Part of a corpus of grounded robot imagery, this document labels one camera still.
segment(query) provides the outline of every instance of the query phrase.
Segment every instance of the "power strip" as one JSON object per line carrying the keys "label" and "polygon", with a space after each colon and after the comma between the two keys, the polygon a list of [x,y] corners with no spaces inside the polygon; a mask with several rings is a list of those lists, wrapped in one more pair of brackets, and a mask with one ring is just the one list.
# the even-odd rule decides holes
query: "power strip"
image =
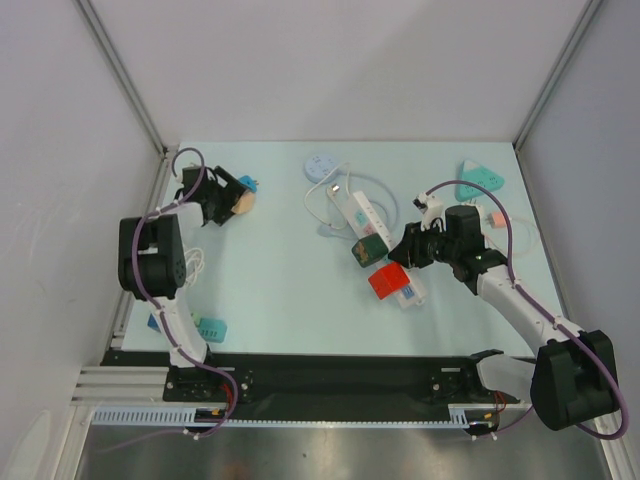
{"label": "power strip", "polygon": [[[340,212],[347,219],[358,238],[368,237],[377,233],[389,251],[396,246],[391,232],[389,232],[389,229],[380,219],[380,216],[376,213],[364,193],[360,191],[353,192],[344,205],[340,206]],[[382,268],[387,264],[386,261],[381,260],[375,264],[375,267]],[[409,285],[393,294],[398,300],[400,308],[422,305],[427,298],[427,289],[414,272],[404,267],[403,270],[409,277]]]}

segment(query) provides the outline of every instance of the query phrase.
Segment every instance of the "purple cable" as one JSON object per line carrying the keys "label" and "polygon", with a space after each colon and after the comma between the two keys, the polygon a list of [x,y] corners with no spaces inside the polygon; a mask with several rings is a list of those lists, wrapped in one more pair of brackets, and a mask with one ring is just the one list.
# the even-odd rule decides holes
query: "purple cable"
{"label": "purple cable", "polygon": [[[598,358],[598,356],[595,353],[593,353],[578,337],[576,337],[573,333],[571,333],[561,323],[559,323],[558,325],[555,325],[555,323],[556,323],[555,316],[552,313],[548,312],[542,305],[540,305],[540,303],[538,303],[538,301],[536,299],[534,299],[531,295],[529,295],[529,293],[519,283],[516,282],[516,274],[515,274],[515,271],[513,269],[513,228],[511,226],[511,220],[509,219],[509,215],[507,215],[507,211],[505,210],[505,208],[502,205],[502,203],[500,203],[500,200],[498,200],[497,197],[493,193],[491,193],[489,190],[487,190],[486,188],[483,188],[483,187],[481,187],[479,185],[476,185],[475,183],[467,182],[465,180],[449,180],[449,181],[440,183],[439,185],[436,185],[435,187],[429,189],[426,192],[426,195],[431,195],[436,190],[439,190],[442,187],[446,187],[448,185],[466,185],[466,186],[469,186],[469,187],[477,188],[482,193],[484,193],[486,196],[488,196],[491,200],[493,200],[493,203],[496,204],[496,206],[498,207],[498,209],[500,210],[500,212],[504,216],[505,223],[507,225],[507,236],[508,236],[508,242],[507,242],[507,270],[509,272],[509,278],[511,279],[511,282],[514,284],[515,289],[518,291],[518,293],[520,293],[520,295],[522,295],[522,297],[527,302],[529,302],[529,304],[533,308],[535,308],[538,312],[540,312],[540,314],[545,319],[547,319],[549,322],[554,324],[554,326],[558,330],[560,330],[564,335],[566,335],[566,337],[569,338],[569,340],[571,340],[573,343],[575,343],[577,345],[577,347],[585,355],[587,355],[589,357],[589,359],[595,364],[596,367],[598,367],[598,370],[600,371],[600,373],[607,380],[607,382],[609,383],[609,386],[611,387],[611,390],[613,390],[613,394],[616,397],[618,405],[620,405],[621,422],[620,422],[620,428],[618,428],[618,431],[616,431],[615,433],[611,433],[611,434],[603,434],[603,433],[599,433],[599,432],[596,432],[594,430],[591,430],[591,429],[585,427],[584,425],[577,425],[578,428],[580,430],[588,433],[589,435],[592,435],[592,436],[594,436],[594,437],[596,437],[596,438],[598,438],[600,440],[616,440],[618,438],[621,438],[627,432],[627,429],[629,428],[629,408],[627,406],[626,400],[624,399],[624,396],[622,395],[622,392],[620,391],[620,387],[618,387],[618,384],[617,384],[616,380],[613,378],[613,375],[611,375],[611,373],[609,372],[609,370],[607,369],[605,364],[602,363],[602,360],[600,360]],[[522,420],[526,416],[527,413],[525,413],[525,415],[523,415],[519,420],[516,420],[511,425],[505,427],[503,430],[506,430],[507,428],[511,428],[513,425],[515,425],[520,420]]]}
{"label": "purple cable", "polygon": [[[202,155],[200,150],[198,150],[196,148],[193,148],[193,147],[183,148],[182,150],[179,150],[176,153],[175,157],[173,157],[173,160],[171,162],[171,172],[173,173],[173,175],[177,176],[176,170],[175,170],[176,160],[178,159],[178,157],[180,155],[182,155],[183,153],[186,153],[186,152],[194,152],[200,157],[200,173],[198,175],[196,183],[194,183],[194,185],[191,188],[191,190],[189,190],[189,192],[184,194],[180,200],[174,201],[173,203],[171,203],[171,204],[169,204],[167,206],[164,206],[164,207],[162,207],[162,208],[160,208],[158,210],[155,210],[153,212],[149,212],[149,213],[147,213],[146,215],[144,215],[140,219],[140,221],[136,225],[136,229],[133,232],[133,240],[132,240],[132,245],[131,245],[131,266],[132,266],[132,269],[133,269],[133,277],[134,277],[134,279],[136,281],[136,286],[138,287],[138,290],[140,290],[140,293],[145,298],[145,300],[147,300],[149,303],[151,303],[156,308],[156,310],[158,310],[158,312],[159,312],[160,323],[162,324],[162,329],[163,329],[165,335],[167,336],[167,339],[169,340],[169,343],[171,344],[171,347],[175,348],[176,351],[178,352],[178,354],[180,354],[180,356],[182,358],[187,360],[189,363],[191,363],[195,367],[202,368],[203,370],[207,370],[209,372],[212,372],[212,373],[215,373],[217,375],[220,375],[220,376],[226,378],[227,380],[229,380],[229,382],[231,383],[231,386],[233,388],[233,400],[231,402],[231,405],[229,405],[229,408],[227,409],[227,412],[225,413],[224,417],[222,417],[222,419],[220,420],[220,422],[216,426],[211,427],[209,430],[207,430],[206,432],[204,432],[202,434],[197,434],[197,438],[207,438],[207,437],[211,436],[212,434],[214,434],[220,427],[222,427],[222,425],[233,414],[233,411],[236,408],[236,404],[238,403],[238,384],[236,383],[235,379],[231,375],[229,375],[227,372],[225,372],[224,370],[221,370],[221,369],[215,368],[215,367],[211,367],[209,365],[205,365],[204,363],[199,362],[194,358],[191,358],[184,350],[182,350],[180,345],[178,345],[178,342],[176,341],[175,337],[171,333],[171,330],[169,329],[169,325],[168,325],[167,319],[166,319],[166,317],[164,315],[164,311],[162,310],[162,306],[160,305],[160,303],[158,303],[149,294],[147,289],[144,288],[144,285],[142,283],[142,277],[140,276],[140,265],[138,264],[138,244],[140,243],[140,234],[142,232],[142,227],[144,226],[144,224],[149,219],[151,219],[153,217],[156,217],[156,216],[159,216],[159,215],[162,215],[164,213],[167,213],[167,212],[173,210],[174,208],[184,204],[191,197],[191,195],[194,194],[196,189],[200,186],[200,183],[202,182],[202,179],[204,178],[204,175],[205,175],[205,172],[206,172],[206,165],[205,165],[204,156]],[[147,440],[149,438],[157,437],[157,436],[160,436],[160,435],[169,434],[169,433],[183,433],[183,430],[176,430],[176,429],[160,430],[160,431],[153,432],[153,433],[150,433],[150,434],[147,434],[147,435],[143,435],[141,437],[138,437],[138,438],[135,438],[135,439],[132,439],[132,440],[128,440],[126,442],[120,443],[118,445],[114,445],[114,446],[106,448],[106,449],[99,450],[98,453],[112,452],[114,450],[118,450],[120,448],[124,448],[124,447],[128,447],[130,445],[133,445],[134,443],[137,443],[137,442],[140,442],[140,441],[143,441],[143,440]]]}

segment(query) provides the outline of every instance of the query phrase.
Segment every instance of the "purple hose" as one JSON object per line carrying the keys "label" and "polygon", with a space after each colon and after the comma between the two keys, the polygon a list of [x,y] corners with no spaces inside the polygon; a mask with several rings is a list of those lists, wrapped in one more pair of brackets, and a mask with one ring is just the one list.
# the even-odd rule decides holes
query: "purple hose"
{"label": "purple hose", "polygon": [[[136,281],[136,286],[138,287],[138,290],[140,290],[140,293],[142,294],[142,296],[145,298],[145,300],[147,300],[150,304],[152,304],[156,310],[158,310],[159,312],[159,317],[160,317],[160,323],[162,324],[162,330],[164,331],[165,335],[167,336],[167,339],[169,340],[169,343],[171,344],[171,347],[176,349],[176,351],[178,352],[178,354],[184,358],[185,360],[187,360],[189,363],[193,364],[194,366],[198,367],[198,368],[202,368],[203,370],[207,370],[209,372],[215,373],[217,375],[220,375],[222,377],[224,377],[225,379],[227,379],[229,381],[229,383],[231,383],[231,386],[233,388],[233,400],[231,402],[231,405],[229,405],[229,408],[227,409],[227,412],[225,413],[224,417],[222,417],[222,419],[220,420],[220,422],[210,428],[209,430],[207,430],[206,432],[199,434],[198,438],[207,438],[210,435],[212,435],[213,433],[215,433],[223,424],[224,422],[226,422],[229,417],[233,414],[233,411],[236,408],[236,404],[238,402],[238,384],[236,383],[235,379],[229,375],[227,372],[225,372],[224,370],[221,370],[219,368],[215,368],[215,367],[211,367],[209,365],[205,365],[202,362],[197,361],[194,358],[191,358],[184,350],[182,350],[182,348],[180,347],[180,345],[178,345],[178,342],[176,341],[175,337],[173,336],[173,334],[171,333],[171,330],[169,329],[169,325],[167,323],[167,319],[164,315],[164,312],[162,311],[162,306],[149,294],[149,292],[147,291],[146,288],[144,288],[144,285],[142,283],[142,278],[140,276],[140,265],[138,264],[138,244],[140,243],[140,234],[142,232],[142,228],[144,227],[144,224],[150,220],[151,218],[157,217],[159,215],[162,215],[164,213],[170,212],[171,210],[175,209],[176,207],[184,204],[190,197],[191,195],[194,194],[194,192],[196,191],[196,189],[200,186],[200,183],[202,182],[202,179],[204,178],[205,172],[206,172],[206,165],[205,165],[205,160],[204,160],[204,156],[202,155],[202,153],[196,149],[196,148],[192,148],[192,147],[188,147],[188,148],[183,148],[182,150],[178,151],[175,155],[175,157],[173,157],[173,161],[171,162],[171,172],[173,173],[174,176],[176,176],[176,170],[175,170],[175,163],[176,160],[178,159],[178,157],[180,155],[182,155],[183,153],[186,152],[194,152],[196,153],[199,157],[200,157],[200,174],[198,175],[198,178],[196,180],[196,183],[193,185],[193,187],[191,188],[191,190],[189,190],[189,192],[187,192],[186,194],[184,194],[182,196],[182,198],[180,200],[177,200],[169,205],[166,205],[158,210],[155,210],[153,212],[149,212],[146,215],[144,215],[140,221],[138,222],[138,224],[136,225],[136,229],[134,230],[133,233],[133,241],[132,241],[132,245],[131,245],[131,266],[133,269],[133,277]],[[99,453],[108,453],[114,450],[118,450],[120,448],[124,448],[124,447],[128,447],[129,445],[132,445],[134,443],[137,443],[139,441],[142,440],[146,440],[148,438],[153,438],[156,436],[160,436],[160,435],[165,435],[165,434],[169,434],[169,433],[182,433],[183,430],[174,430],[174,429],[165,429],[165,430],[160,430],[158,432],[153,432],[147,435],[143,435],[141,437],[135,438],[133,440],[129,440],[126,442],[123,442],[121,444],[118,445],[114,445],[112,447],[100,450]]]}
{"label": "purple hose", "polygon": [[[535,308],[538,312],[540,312],[540,314],[545,319],[547,319],[552,324],[555,324],[555,316],[552,313],[548,312],[542,305],[540,305],[540,303],[538,303],[531,295],[529,295],[529,293],[521,285],[516,283],[516,274],[513,269],[513,228],[511,226],[511,220],[509,219],[509,215],[507,215],[507,211],[505,210],[502,203],[500,203],[500,201],[496,198],[496,196],[486,188],[476,185],[475,183],[467,182],[465,180],[449,180],[447,182],[442,182],[441,184],[436,185],[435,187],[429,189],[426,192],[426,195],[431,195],[436,190],[439,190],[442,187],[446,187],[448,185],[467,185],[469,187],[477,188],[486,196],[488,196],[491,200],[493,200],[493,203],[495,203],[498,209],[500,209],[500,212],[504,216],[505,223],[507,225],[507,235],[508,235],[507,270],[509,272],[509,278],[511,279],[511,282],[513,282],[516,290],[520,293],[520,295],[522,295],[522,297],[527,302],[529,302],[529,304],[533,308]],[[604,376],[604,378],[606,378],[607,382],[609,383],[611,390],[613,390],[613,394],[616,397],[618,405],[620,405],[620,414],[621,414],[622,420],[620,422],[620,428],[618,428],[617,432],[612,434],[602,434],[602,433],[593,431],[585,427],[584,425],[578,425],[578,428],[600,440],[616,440],[622,437],[627,432],[627,429],[629,428],[629,408],[627,406],[627,402],[624,399],[624,396],[622,395],[622,392],[620,391],[620,387],[618,387],[616,380],[613,378],[613,375],[611,375],[611,373],[609,372],[605,364],[602,363],[602,360],[600,360],[595,353],[593,353],[578,337],[576,337],[573,333],[571,333],[565,326],[563,326],[562,324],[558,324],[556,328],[560,330],[564,335],[566,335],[567,338],[569,338],[569,340],[575,343],[578,346],[578,348],[585,355],[587,355],[589,359],[591,359],[591,361],[596,365],[596,367],[598,367],[598,370],[600,371],[600,373]],[[512,423],[506,428],[510,428],[511,426],[518,423],[520,420],[515,421],[514,423]]]}

